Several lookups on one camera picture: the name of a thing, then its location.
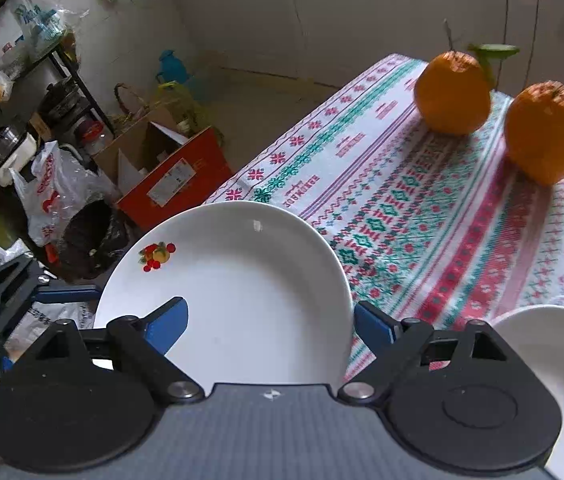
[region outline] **green leaf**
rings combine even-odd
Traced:
[[[518,46],[505,45],[497,43],[486,43],[486,44],[469,44],[468,50],[474,52],[478,57],[484,56],[489,59],[507,59],[508,57],[514,56],[520,51]]]
[[[479,65],[482,67],[490,87],[495,88],[495,76],[493,75],[493,68],[490,65],[488,57],[484,56],[481,52],[475,52],[475,57],[478,60]]]

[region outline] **electrical cord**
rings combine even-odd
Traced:
[[[504,11],[504,39],[502,40],[502,44],[506,44],[506,37],[508,35],[508,7],[509,7],[509,0],[506,0],[506,10]],[[502,65],[503,61],[499,62],[499,69],[497,70],[497,83],[495,84],[495,90],[499,90],[499,77],[502,75]]]
[[[526,67],[526,77],[524,78],[524,86],[522,90],[524,90],[528,86],[528,76],[530,74],[530,64],[532,63],[532,56],[535,53],[535,40],[537,39],[537,22],[540,18],[540,0],[537,0],[535,6],[535,26],[532,30],[532,43],[530,44],[530,55],[528,57],[528,66]]]

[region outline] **label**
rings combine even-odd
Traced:
[[[164,207],[194,175],[195,170],[185,159],[181,158],[159,179],[147,195],[157,205]]]

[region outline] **fruit decal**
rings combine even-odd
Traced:
[[[152,269],[159,269],[161,264],[169,261],[171,253],[175,252],[174,244],[159,244],[147,245],[140,251],[140,263],[143,265],[144,272],[149,272]]]

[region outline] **table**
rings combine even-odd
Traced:
[[[471,136],[430,132],[413,101],[425,66],[380,60],[207,202],[292,211],[329,242],[352,300],[397,319],[461,328],[517,306],[564,305],[564,180],[538,186],[506,159],[504,94]],[[347,379],[372,359],[355,337]]]

